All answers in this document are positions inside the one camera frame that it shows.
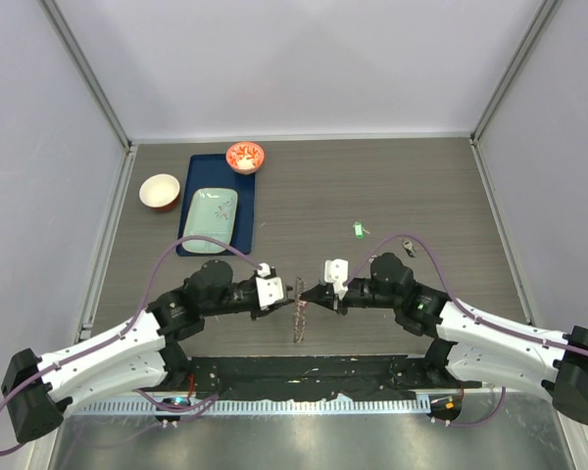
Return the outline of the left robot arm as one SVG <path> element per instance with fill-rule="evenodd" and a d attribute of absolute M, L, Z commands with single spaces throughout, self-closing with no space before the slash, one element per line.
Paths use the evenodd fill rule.
<path fill-rule="evenodd" d="M 229 264 L 210 260 L 110 330 L 55 352 L 17 352 L 1 386 L 17 442 L 49 434 L 97 400 L 133 390 L 181 389 L 190 361 L 180 344 L 200 333 L 207 317 L 266 316 L 291 304 L 292 290 L 267 264 L 236 282 Z"/>

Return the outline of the metal disc key organizer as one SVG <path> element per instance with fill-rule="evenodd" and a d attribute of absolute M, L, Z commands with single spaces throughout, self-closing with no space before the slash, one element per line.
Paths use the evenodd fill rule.
<path fill-rule="evenodd" d="M 297 301 L 295 303 L 294 312 L 293 343 L 299 344 L 304 339 L 306 325 L 306 308 L 298 307 L 298 303 L 301 302 L 301 294 L 305 292 L 305 282 L 300 277 L 297 277 L 295 280 L 294 292 L 296 294 Z"/>

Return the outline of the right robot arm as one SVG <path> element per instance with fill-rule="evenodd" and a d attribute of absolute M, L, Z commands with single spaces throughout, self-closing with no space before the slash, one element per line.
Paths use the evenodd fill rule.
<path fill-rule="evenodd" d="M 531 394 L 588 426 L 588 329 L 568 333 L 487 313 L 417 282 L 391 253 L 373 259 L 367 278 L 349 279 L 344 259 L 325 263 L 321 281 L 301 299 L 345 314 L 387 308 L 415 336 L 431 338 L 422 372 L 436 387 L 480 382 Z"/>

